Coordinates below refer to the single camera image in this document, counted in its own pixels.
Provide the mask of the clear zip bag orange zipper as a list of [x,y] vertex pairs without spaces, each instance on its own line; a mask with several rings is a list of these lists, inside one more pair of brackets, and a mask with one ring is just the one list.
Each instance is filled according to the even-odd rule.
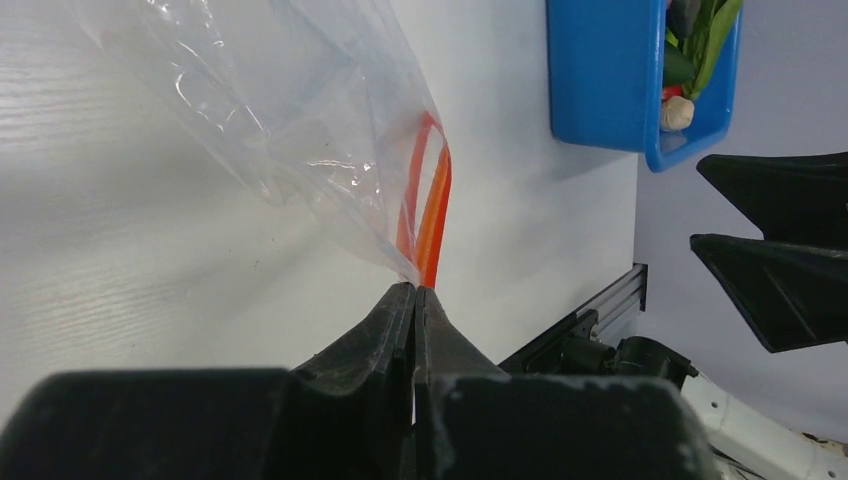
[[244,186],[301,196],[349,252],[436,283],[452,182],[387,1],[69,1],[103,52]]

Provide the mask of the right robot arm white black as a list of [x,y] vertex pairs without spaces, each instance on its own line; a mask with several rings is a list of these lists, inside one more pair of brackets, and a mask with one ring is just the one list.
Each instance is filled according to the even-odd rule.
[[[692,252],[770,353],[847,338],[847,156],[711,154],[698,172],[761,238],[695,234]],[[555,346],[566,374],[641,375],[677,386],[725,477],[843,479],[847,448],[793,431],[723,390],[665,345],[631,336],[611,347],[569,333]]]

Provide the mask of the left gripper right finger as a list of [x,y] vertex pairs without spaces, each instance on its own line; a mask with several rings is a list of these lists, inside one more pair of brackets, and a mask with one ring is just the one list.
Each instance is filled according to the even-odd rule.
[[416,293],[420,479],[715,479],[680,391],[649,376],[511,375]]

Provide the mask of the green leafy vegetable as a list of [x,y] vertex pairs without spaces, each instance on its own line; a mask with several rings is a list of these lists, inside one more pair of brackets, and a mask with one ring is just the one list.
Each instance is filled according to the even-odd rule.
[[679,87],[692,101],[701,95],[743,5],[742,0],[667,2],[664,88]]

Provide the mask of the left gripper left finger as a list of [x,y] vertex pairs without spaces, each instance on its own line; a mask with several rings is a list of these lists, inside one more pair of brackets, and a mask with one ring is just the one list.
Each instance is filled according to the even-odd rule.
[[395,479],[411,423],[416,298],[391,286],[294,369],[72,371],[1,435],[5,479]]

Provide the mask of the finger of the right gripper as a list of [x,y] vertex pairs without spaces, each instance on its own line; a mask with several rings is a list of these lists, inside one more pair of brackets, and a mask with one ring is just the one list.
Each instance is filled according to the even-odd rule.
[[847,154],[710,154],[698,173],[767,241],[847,247]]
[[720,234],[690,248],[768,352],[847,341],[845,249]]

